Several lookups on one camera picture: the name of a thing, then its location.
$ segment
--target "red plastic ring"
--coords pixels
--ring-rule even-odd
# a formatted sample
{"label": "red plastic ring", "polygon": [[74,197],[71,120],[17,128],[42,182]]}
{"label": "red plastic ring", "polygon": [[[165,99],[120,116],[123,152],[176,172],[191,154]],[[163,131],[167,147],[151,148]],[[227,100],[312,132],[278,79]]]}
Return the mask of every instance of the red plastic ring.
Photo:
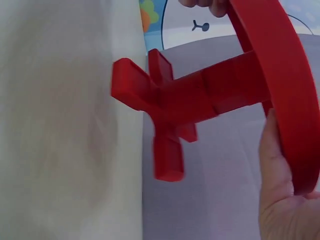
{"label": "red plastic ring", "polygon": [[278,0],[230,0],[244,52],[253,50],[275,108],[296,195],[314,190],[320,170],[320,111],[302,44]]}

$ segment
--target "play mat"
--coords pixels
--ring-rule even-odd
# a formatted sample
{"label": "play mat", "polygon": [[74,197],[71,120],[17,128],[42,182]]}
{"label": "play mat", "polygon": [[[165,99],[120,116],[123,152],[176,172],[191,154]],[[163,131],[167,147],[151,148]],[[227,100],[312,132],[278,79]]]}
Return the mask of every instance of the play mat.
{"label": "play mat", "polygon": [[[320,35],[320,0],[280,0],[298,34]],[[139,0],[146,50],[165,50],[190,42],[235,35],[228,16],[178,0]]]}

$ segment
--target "gray fabric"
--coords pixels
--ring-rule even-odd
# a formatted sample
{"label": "gray fabric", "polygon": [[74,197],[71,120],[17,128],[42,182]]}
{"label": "gray fabric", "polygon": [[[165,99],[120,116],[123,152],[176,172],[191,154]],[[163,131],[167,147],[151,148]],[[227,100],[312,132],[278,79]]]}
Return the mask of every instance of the gray fabric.
{"label": "gray fabric", "polygon": [[[315,78],[320,37],[301,35]],[[235,36],[205,39],[162,52],[179,78],[242,53]],[[143,239],[258,240],[260,104],[197,124],[199,140],[183,142],[185,179],[153,177],[154,127],[143,124]]]}

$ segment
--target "red plastic peg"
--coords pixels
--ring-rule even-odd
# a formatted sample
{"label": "red plastic peg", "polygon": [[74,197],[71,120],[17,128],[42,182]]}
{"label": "red plastic peg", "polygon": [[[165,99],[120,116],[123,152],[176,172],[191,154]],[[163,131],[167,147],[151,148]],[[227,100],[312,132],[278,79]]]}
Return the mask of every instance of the red plastic peg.
{"label": "red plastic peg", "polygon": [[295,194],[310,193],[320,170],[320,112],[301,42],[278,0],[230,0],[228,15],[243,54],[175,80],[156,49],[150,76],[123,58],[113,65],[111,95],[150,115],[155,177],[169,182],[184,176],[179,138],[196,141],[196,123],[256,103],[266,113],[274,107]]}

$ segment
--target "white fabric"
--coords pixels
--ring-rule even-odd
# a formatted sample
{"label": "white fabric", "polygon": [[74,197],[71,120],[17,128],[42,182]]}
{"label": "white fabric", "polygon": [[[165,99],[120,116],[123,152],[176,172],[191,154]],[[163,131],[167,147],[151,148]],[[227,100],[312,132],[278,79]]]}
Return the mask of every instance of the white fabric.
{"label": "white fabric", "polygon": [[137,0],[0,0],[0,239],[142,239],[142,115],[109,84],[145,55]]}

